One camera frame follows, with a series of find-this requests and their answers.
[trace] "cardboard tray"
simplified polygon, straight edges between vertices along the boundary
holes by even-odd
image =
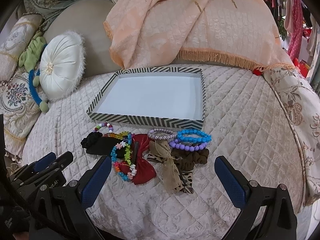
[[[201,69],[151,67],[115,72],[87,114],[110,123],[201,130],[204,110]]]

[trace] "colorful bead bracelet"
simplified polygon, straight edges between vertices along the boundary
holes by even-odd
[[[121,176],[121,178],[124,181],[130,181],[131,179],[133,179],[133,177],[136,175],[137,170],[136,165],[135,164],[131,164],[131,149],[130,149],[130,145],[132,143],[132,134],[128,133],[128,132],[121,132],[120,134],[115,134],[115,133],[111,133],[109,134],[109,137],[114,137],[114,138],[118,138],[118,139],[122,139],[123,141],[116,144],[112,151],[111,151],[111,161],[114,165],[114,168],[116,170],[116,172]],[[125,155],[124,155],[124,160],[127,162],[127,164],[130,166],[130,170],[131,172],[128,172],[128,174],[124,174],[122,171],[120,171],[120,163],[117,161],[117,153],[116,150],[117,149],[121,149],[125,147]]]
[[[107,122],[105,123],[99,123],[94,129],[93,129],[93,132],[97,132],[99,131],[100,128],[102,127],[108,127],[109,128],[109,132],[112,133],[113,132],[113,126]]]
[[[198,151],[198,150],[203,150],[207,147],[207,143],[204,142],[200,145],[196,145],[196,146],[189,146],[189,145],[184,145],[182,143],[178,143],[178,139],[175,139],[173,141],[171,141],[169,143],[169,145],[172,147],[172,148],[176,148],[176,149],[180,149],[180,150],[185,150],[185,151],[190,151],[190,152],[193,152],[193,151]]]
[[[201,137],[192,137],[192,136],[184,136],[185,134],[196,134]],[[186,129],[179,131],[177,134],[177,139],[180,142],[189,142],[189,143],[205,143],[205,142],[210,142],[211,141],[211,135],[206,134],[203,131],[197,130],[197,129]]]
[[[162,132],[162,133],[167,133],[168,135],[164,136],[158,136],[154,135],[153,133],[155,132]],[[171,140],[177,136],[177,133],[174,131],[168,130],[168,129],[161,129],[161,128],[155,128],[152,129],[148,132],[148,137],[152,140],[158,141],[158,140]]]

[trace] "bed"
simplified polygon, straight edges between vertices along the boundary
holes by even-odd
[[[138,186],[122,181],[111,171],[96,202],[88,209],[93,223],[124,239],[221,239],[239,209],[233,207],[214,172],[213,163],[219,155],[224,155],[248,180],[255,179],[267,187],[286,184],[297,214],[306,190],[304,163],[290,119],[272,86],[262,76],[241,68],[180,66],[203,71],[203,130],[212,135],[208,163],[197,164],[193,172],[195,192],[166,191],[161,164],[152,163],[157,177]],[[74,161],[63,171],[67,181],[79,179],[92,168],[99,156],[86,154],[80,142],[96,122],[85,111],[111,75],[85,78],[71,96],[50,103],[49,112],[39,116],[28,136],[22,164],[51,151],[56,155],[71,151]],[[123,123],[113,126],[115,132],[146,133],[150,129]]]

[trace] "blue toy handle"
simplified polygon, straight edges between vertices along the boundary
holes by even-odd
[[[50,164],[52,164],[57,159],[55,153],[50,152],[46,156],[42,157],[40,160],[38,160],[35,163],[35,166],[33,168],[34,172],[40,172],[43,171],[45,168],[47,168]]]
[[[106,182],[112,168],[111,159],[104,155],[95,166],[84,173],[79,180],[79,199],[84,209],[92,207],[96,201],[100,190]]]
[[[216,158],[214,170],[233,205],[236,208],[244,208],[249,197],[249,188],[246,186],[247,179],[240,171],[236,171],[224,156]]]
[[[39,95],[38,95],[38,93],[36,91],[36,88],[33,86],[33,76],[34,76],[34,70],[32,69],[29,72],[29,89],[30,89],[30,94],[32,95],[33,99],[35,100],[35,102],[39,106],[40,103],[42,102],[42,100],[39,97]]]

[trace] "pink polka dot garment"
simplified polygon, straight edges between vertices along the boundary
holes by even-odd
[[[299,58],[302,42],[303,15],[301,0],[294,0],[292,11],[293,33],[291,34],[288,55],[290,56],[290,59],[293,61],[295,58]]]

